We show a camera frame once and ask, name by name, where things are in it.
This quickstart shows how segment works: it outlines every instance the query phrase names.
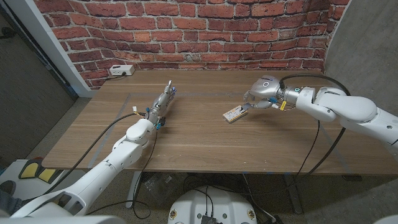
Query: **gray wall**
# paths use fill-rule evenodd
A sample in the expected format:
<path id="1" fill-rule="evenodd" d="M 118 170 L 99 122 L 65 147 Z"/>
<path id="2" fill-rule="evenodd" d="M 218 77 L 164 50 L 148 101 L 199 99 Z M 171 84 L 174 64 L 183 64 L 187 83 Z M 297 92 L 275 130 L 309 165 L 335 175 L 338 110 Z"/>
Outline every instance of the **gray wall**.
<path id="1" fill-rule="evenodd" d="M 328 49 L 326 75 L 398 115 L 398 1 L 352 0 Z"/>

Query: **red brick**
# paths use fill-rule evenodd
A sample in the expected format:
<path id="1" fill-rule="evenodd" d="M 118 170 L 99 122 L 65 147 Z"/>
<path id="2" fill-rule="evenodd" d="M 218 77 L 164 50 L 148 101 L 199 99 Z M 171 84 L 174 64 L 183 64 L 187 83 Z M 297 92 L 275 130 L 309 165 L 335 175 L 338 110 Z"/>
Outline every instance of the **red brick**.
<path id="1" fill-rule="evenodd" d="M 315 49 L 313 52 L 313 58 L 324 59 L 326 54 L 325 49 Z"/>
<path id="2" fill-rule="evenodd" d="M 197 31 L 184 31 L 184 40 L 197 41 L 198 40 L 198 32 Z"/>
<path id="3" fill-rule="evenodd" d="M 86 50 L 86 44 L 84 40 L 68 41 L 68 45 L 72 50 Z"/>
<path id="4" fill-rule="evenodd" d="M 330 2 L 332 4 L 347 5 L 349 3 L 349 0 L 331 0 Z"/>
<path id="5" fill-rule="evenodd" d="M 130 44 L 130 49 L 133 52 L 152 52 L 159 53 L 159 44 Z"/>
<path id="6" fill-rule="evenodd" d="M 304 1 L 291 1 L 286 3 L 286 13 L 300 13 L 303 12 Z"/>
<path id="7" fill-rule="evenodd" d="M 180 4 L 180 15 L 195 17 L 195 5 L 194 4 Z"/>
<path id="8" fill-rule="evenodd" d="M 286 52 L 273 52 L 272 59 L 283 59 L 285 57 Z"/>
<path id="9" fill-rule="evenodd" d="M 242 57 L 242 54 L 228 54 L 228 61 L 237 62 Z"/>
<path id="10" fill-rule="evenodd" d="M 311 42 L 311 47 L 321 47 L 326 48 L 326 39 L 324 38 L 314 38 Z"/>
<path id="11" fill-rule="evenodd" d="M 130 61 L 135 61 L 135 62 L 139 62 L 141 61 L 141 58 L 139 57 L 139 54 L 132 54 L 129 52 L 113 52 L 115 57 L 120 58 L 120 59 L 126 59 L 126 60 L 130 60 Z"/>
<path id="12" fill-rule="evenodd" d="M 260 30 L 269 30 L 274 26 L 273 18 L 262 18 L 259 19 L 260 22 Z"/>
<path id="13" fill-rule="evenodd" d="M 71 53 L 68 54 L 70 60 L 72 62 L 84 62 L 88 60 L 98 60 L 102 59 L 101 52 L 99 50 L 91 51 L 91 52 L 79 52 L 79 53 Z"/>
<path id="14" fill-rule="evenodd" d="M 196 42 L 189 42 L 189 43 L 179 43 L 177 44 L 177 52 L 207 52 L 208 46 L 207 43 L 196 43 Z"/>
<path id="15" fill-rule="evenodd" d="M 306 35 L 322 35 L 326 30 L 326 25 L 314 25 L 314 26 L 304 26 L 297 29 L 296 35 L 306 36 Z"/>
<path id="16" fill-rule="evenodd" d="M 35 0 L 35 3 L 40 12 L 73 12 L 67 0 Z"/>
<path id="17" fill-rule="evenodd" d="M 118 50 L 130 50 L 130 47 L 128 44 L 123 43 L 123 42 L 115 42 L 116 47 L 118 48 Z"/>
<path id="18" fill-rule="evenodd" d="M 76 13 L 71 13 L 69 16 L 76 25 L 88 25 L 92 27 L 103 28 L 101 21 L 95 17 Z"/>
<path id="19" fill-rule="evenodd" d="M 202 62 L 226 62 L 228 54 L 201 54 Z"/>
<path id="20" fill-rule="evenodd" d="M 250 53 L 243 54 L 242 60 L 265 60 L 269 59 L 271 53 Z"/>
<path id="21" fill-rule="evenodd" d="M 285 58 L 310 58 L 312 57 L 312 49 L 293 49 L 286 52 Z"/>
<path id="22" fill-rule="evenodd" d="M 309 37 L 301 37 L 297 41 L 298 47 L 308 47 L 310 45 L 310 38 Z"/>
<path id="23" fill-rule="evenodd" d="M 224 44 L 224 52 L 252 52 L 252 44 Z"/>
<path id="24" fill-rule="evenodd" d="M 237 32 L 232 33 L 232 39 L 235 42 L 244 42 L 247 36 L 248 34 L 245 33 L 237 33 Z"/>
<path id="25" fill-rule="evenodd" d="M 224 45 L 220 43 L 210 43 L 211 52 L 222 52 L 224 51 Z"/>
<path id="26" fill-rule="evenodd" d="M 245 17 L 250 15 L 250 6 L 244 4 L 235 5 L 235 16 Z"/>
<path id="27" fill-rule="evenodd" d="M 207 69 L 218 69 L 220 65 L 218 63 L 207 63 L 206 68 Z"/>
<path id="28" fill-rule="evenodd" d="M 209 29 L 211 30 L 223 30 L 224 29 L 224 21 L 217 19 L 209 19 Z"/>
<path id="29" fill-rule="evenodd" d="M 162 44 L 163 53 L 174 53 L 175 45 L 174 44 Z"/>
<path id="30" fill-rule="evenodd" d="M 70 24 L 70 18 L 66 14 L 51 14 L 55 26 L 67 26 Z"/>
<path id="31" fill-rule="evenodd" d="M 119 17 L 126 15 L 126 8 L 123 3 L 86 3 L 86 7 L 93 16 Z"/>
<path id="32" fill-rule="evenodd" d="M 119 24 L 117 19 L 102 19 L 104 27 L 107 29 L 118 29 Z"/>
<path id="33" fill-rule="evenodd" d="M 225 69 L 244 69 L 246 68 L 245 63 L 220 63 L 221 68 Z"/>
<path id="34" fill-rule="evenodd" d="M 56 28 L 52 30 L 57 39 L 69 39 L 75 37 L 89 37 L 87 30 L 82 27 Z"/>
<path id="35" fill-rule="evenodd" d="M 127 3 L 127 12 L 132 16 L 141 16 L 144 14 L 144 6 L 141 3 Z"/>
<path id="36" fill-rule="evenodd" d="M 318 18 L 321 12 L 309 12 L 305 18 L 307 24 L 313 24 L 318 22 Z"/>
<path id="37" fill-rule="evenodd" d="M 320 68 L 322 71 L 325 69 L 323 66 L 323 60 L 304 60 L 303 68 Z"/>
<path id="38" fill-rule="evenodd" d="M 257 19 L 236 19 L 225 21 L 225 30 L 250 31 L 257 30 Z"/>
<path id="39" fill-rule="evenodd" d="M 177 0 L 177 2 L 187 2 L 187 3 L 206 4 L 206 0 Z"/>
<path id="40" fill-rule="evenodd" d="M 287 66 L 289 68 L 301 68 L 302 63 L 303 63 L 302 59 L 292 59 L 292 60 L 289 60 Z"/>
<path id="41" fill-rule="evenodd" d="M 255 52 L 267 52 L 271 44 L 256 44 Z"/>
<path id="42" fill-rule="evenodd" d="M 177 16 L 178 5 L 169 3 L 145 3 L 147 15 L 153 16 Z"/>
<path id="43" fill-rule="evenodd" d="M 181 41 L 182 31 L 152 31 L 152 40 L 156 41 Z"/>
<path id="44" fill-rule="evenodd" d="M 104 38 L 104 35 L 102 34 L 102 32 L 99 29 L 94 29 L 94 28 L 90 28 L 90 27 L 87 27 L 87 29 L 90 32 L 90 35 L 92 37 Z"/>
<path id="45" fill-rule="evenodd" d="M 75 2 L 75 1 L 69 1 L 69 4 L 73 7 L 75 12 L 79 12 L 82 14 L 88 14 L 87 10 L 85 9 L 84 5 L 80 2 Z"/>
<path id="46" fill-rule="evenodd" d="M 153 62 L 155 60 L 154 55 L 141 54 L 140 56 L 143 62 Z"/>
<path id="47" fill-rule="evenodd" d="M 106 57 L 106 58 L 114 58 L 114 54 L 112 50 L 101 50 L 101 54 L 102 56 Z"/>
<path id="48" fill-rule="evenodd" d="M 114 42 L 108 40 L 88 39 L 87 45 L 90 49 L 103 47 L 107 49 L 116 50 L 116 45 L 114 44 Z"/>
<path id="49" fill-rule="evenodd" d="M 165 55 L 155 55 L 156 61 L 160 62 L 183 62 L 184 56 L 181 54 L 165 54 Z"/>
<path id="50" fill-rule="evenodd" d="M 206 29 L 205 19 L 174 18 L 173 21 L 179 29 Z"/>
<path id="51" fill-rule="evenodd" d="M 61 44 L 62 48 L 64 49 L 64 51 L 68 51 L 69 50 L 67 43 L 65 43 L 64 41 L 60 41 L 60 44 Z"/>
<path id="52" fill-rule="evenodd" d="M 109 76 L 108 71 L 106 69 L 90 71 L 90 72 L 80 72 L 80 75 L 83 79 L 103 78 Z"/>
<path id="53" fill-rule="evenodd" d="M 296 29 L 280 30 L 279 40 L 288 40 L 296 37 Z"/>
<path id="54" fill-rule="evenodd" d="M 110 68 L 112 65 L 124 65 L 125 63 L 119 59 L 108 59 L 96 62 L 98 68 Z"/>
<path id="55" fill-rule="evenodd" d="M 122 29 L 155 29 L 155 19 L 154 18 L 120 18 L 120 26 Z"/>
<path id="56" fill-rule="evenodd" d="M 103 31 L 103 34 L 108 40 L 123 40 L 128 42 L 134 42 L 134 36 L 132 32 Z"/>
<path id="57" fill-rule="evenodd" d="M 279 16 L 284 13 L 285 3 L 255 4 L 251 7 L 252 16 Z"/>
<path id="58" fill-rule="evenodd" d="M 282 42 L 274 42 L 271 44 L 269 50 L 287 50 L 292 49 L 296 46 L 297 40 L 287 40 Z"/>
<path id="59" fill-rule="evenodd" d="M 81 68 L 81 65 L 75 65 L 75 68 L 78 72 L 83 71 L 83 69 Z"/>
<path id="60" fill-rule="evenodd" d="M 343 15 L 345 6 L 336 7 L 335 13 L 333 13 L 333 18 L 336 20 L 340 20 L 341 16 Z"/>
<path id="61" fill-rule="evenodd" d="M 234 16 L 234 7 L 226 5 L 206 5 L 198 6 L 199 17 L 214 17 L 214 18 L 232 18 Z"/>
<path id="62" fill-rule="evenodd" d="M 95 62 L 84 63 L 84 64 L 82 64 L 82 66 L 85 70 L 97 70 L 98 69 Z"/>
<path id="63" fill-rule="evenodd" d="M 260 68 L 285 68 L 287 60 L 265 60 L 260 64 Z"/>
<path id="64" fill-rule="evenodd" d="M 136 42 L 150 42 L 149 32 L 134 32 Z"/>
<path id="65" fill-rule="evenodd" d="M 278 17 L 275 19 L 275 28 L 296 28 L 303 24 L 304 15 Z"/>
<path id="66" fill-rule="evenodd" d="M 199 32 L 199 40 L 222 40 L 222 41 L 230 41 L 231 33 L 230 32 L 207 32 L 201 31 Z"/>
<path id="67" fill-rule="evenodd" d="M 267 42 L 273 41 L 278 39 L 278 31 L 265 31 L 265 32 L 257 32 L 257 33 L 250 33 L 248 35 L 248 42 Z"/>

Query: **floor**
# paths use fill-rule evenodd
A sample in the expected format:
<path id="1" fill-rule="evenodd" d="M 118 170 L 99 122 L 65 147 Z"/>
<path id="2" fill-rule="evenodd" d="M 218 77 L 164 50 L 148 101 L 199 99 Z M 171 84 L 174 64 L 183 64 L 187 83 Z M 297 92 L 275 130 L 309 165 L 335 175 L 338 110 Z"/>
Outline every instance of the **floor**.
<path id="1" fill-rule="evenodd" d="M 79 98 L 63 118 L 54 126 L 48 135 L 37 145 L 28 158 L 45 156 L 58 141 L 69 125 L 89 102 L 89 98 Z M 397 152 L 389 149 L 397 159 Z M 147 189 L 145 181 L 154 175 L 146 173 L 139 188 L 138 200 L 151 207 L 150 217 L 145 220 L 136 218 L 132 210 L 125 208 L 124 203 L 104 208 L 95 214 L 116 215 L 126 223 L 167 223 L 169 209 L 173 202 L 183 194 L 183 179 L 179 178 L 169 188 L 173 191 L 162 197 L 155 197 Z M 234 186 L 239 189 L 240 175 L 225 174 L 190 174 L 198 175 L 220 185 Z M 104 205 L 123 201 L 127 197 L 133 172 L 122 171 L 99 196 L 90 211 Z M 271 195 L 255 195 L 256 202 L 269 213 L 280 216 L 284 223 L 374 223 L 376 220 L 398 213 L 398 179 L 397 177 L 362 177 L 362 181 L 347 181 L 342 176 L 310 176 L 298 185 L 304 214 L 296 215 L 292 211 L 287 192 Z M 203 185 L 195 182 L 196 177 L 189 178 L 187 185 Z M 248 174 L 252 189 L 271 191 L 284 187 L 281 175 Z M 148 209 L 136 206 L 139 216 L 146 216 Z M 262 213 L 259 217 L 266 220 Z"/>

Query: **table leg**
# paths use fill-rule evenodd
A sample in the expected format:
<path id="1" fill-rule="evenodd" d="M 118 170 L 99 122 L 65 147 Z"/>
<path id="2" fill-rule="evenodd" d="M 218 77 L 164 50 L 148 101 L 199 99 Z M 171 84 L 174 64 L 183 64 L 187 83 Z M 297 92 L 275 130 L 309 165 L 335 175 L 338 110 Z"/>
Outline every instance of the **table leg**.
<path id="1" fill-rule="evenodd" d="M 284 175 L 285 184 L 288 186 L 289 184 L 293 183 L 294 177 L 292 175 Z M 288 189 L 290 202 L 292 203 L 293 211 L 296 214 L 303 213 L 303 207 L 301 205 L 299 191 L 297 190 L 297 186 L 293 185 Z"/>
<path id="2" fill-rule="evenodd" d="M 134 194 L 137 192 L 138 186 L 135 190 L 134 190 L 134 188 L 136 186 L 137 181 L 139 180 L 138 178 L 140 177 L 140 174 L 141 174 L 141 171 L 134 172 L 134 175 L 132 177 L 131 184 L 130 184 L 129 194 L 127 195 L 127 200 L 132 200 Z M 126 208 L 132 208 L 132 202 L 127 202 Z"/>

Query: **brick wall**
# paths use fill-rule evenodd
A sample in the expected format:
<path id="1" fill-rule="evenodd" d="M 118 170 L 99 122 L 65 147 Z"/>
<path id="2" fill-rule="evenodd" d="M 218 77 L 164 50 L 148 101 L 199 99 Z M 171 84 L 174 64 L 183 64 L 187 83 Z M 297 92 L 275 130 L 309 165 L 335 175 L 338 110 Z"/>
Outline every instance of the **brick wall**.
<path id="1" fill-rule="evenodd" d="M 322 70 L 349 0 L 35 0 L 91 89 L 136 69 Z"/>

